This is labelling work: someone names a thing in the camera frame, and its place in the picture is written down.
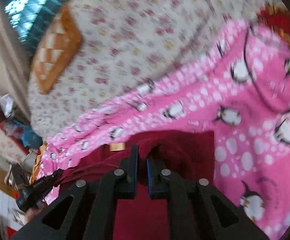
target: red cloth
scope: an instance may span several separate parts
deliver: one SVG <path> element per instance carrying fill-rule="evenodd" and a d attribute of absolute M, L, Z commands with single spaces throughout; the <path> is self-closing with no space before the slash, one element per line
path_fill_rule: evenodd
<path fill-rule="evenodd" d="M 59 183 L 61 192 L 77 179 L 98 180 L 106 172 L 118 168 L 119 161 L 129 157 L 131 145 L 137 144 L 140 154 L 140 180 L 145 181 L 145 159 L 149 154 L 164 161 L 166 168 L 184 179 L 198 180 L 214 177 L 214 133 L 185 133 L 180 131 L 144 132 L 133 135 L 126 149 L 110 152 L 103 145 L 81 160 L 78 166 L 63 172 Z M 150 200 L 148 188 L 137 186 L 135 200 L 118 200 L 114 226 L 114 240 L 168 240 L 167 203 Z"/>

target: metal screw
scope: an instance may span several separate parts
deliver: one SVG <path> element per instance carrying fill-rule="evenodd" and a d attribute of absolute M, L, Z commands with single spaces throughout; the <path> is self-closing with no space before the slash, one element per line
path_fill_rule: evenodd
<path fill-rule="evenodd" d="M 116 176 L 122 176 L 123 174 L 124 174 L 124 170 L 122 170 L 122 169 L 114 170 L 114 175 L 116 175 Z"/>
<path fill-rule="evenodd" d="M 169 169 L 163 169 L 160 172 L 163 176 L 169 176 L 171 174 L 171 171 Z"/>
<path fill-rule="evenodd" d="M 84 187 L 85 185 L 86 185 L 86 181 L 83 179 L 76 181 L 76 187 Z"/>
<path fill-rule="evenodd" d="M 208 179 L 200 179 L 198 182 L 202 186 L 207 186 L 209 184 Z"/>

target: orange pillow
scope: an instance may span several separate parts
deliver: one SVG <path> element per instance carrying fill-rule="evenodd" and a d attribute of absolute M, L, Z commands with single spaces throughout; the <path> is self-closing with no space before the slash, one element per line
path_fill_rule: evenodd
<path fill-rule="evenodd" d="M 51 90 L 58 76 L 78 51 L 81 41 L 82 35 L 70 15 L 68 5 L 65 4 L 53 20 L 33 58 L 32 70 L 42 94 Z"/>

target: beige curtain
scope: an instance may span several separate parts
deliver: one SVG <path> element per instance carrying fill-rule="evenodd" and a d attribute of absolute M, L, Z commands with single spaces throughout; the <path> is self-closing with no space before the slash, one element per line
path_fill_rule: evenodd
<path fill-rule="evenodd" d="M 30 119 L 27 103 L 29 73 L 28 56 L 4 12 L 4 3 L 0 0 L 0 95 L 10 93 L 27 120 Z"/>

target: pink fabric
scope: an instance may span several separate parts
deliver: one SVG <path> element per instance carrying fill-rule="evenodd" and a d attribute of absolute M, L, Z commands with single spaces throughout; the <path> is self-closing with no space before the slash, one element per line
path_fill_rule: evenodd
<path fill-rule="evenodd" d="M 290 108 L 290 50 L 266 27 L 254 27 L 254 35 L 248 26 L 228 22 L 207 55 L 87 111 L 48 138 L 39 177 L 142 131 L 213 130 L 213 184 L 278 239 L 290 225 L 290 113 L 271 109 Z M 246 60 L 258 91 L 243 60 L 247 32 Z M 57 196 L 55 188 L 47 201 Z"/>

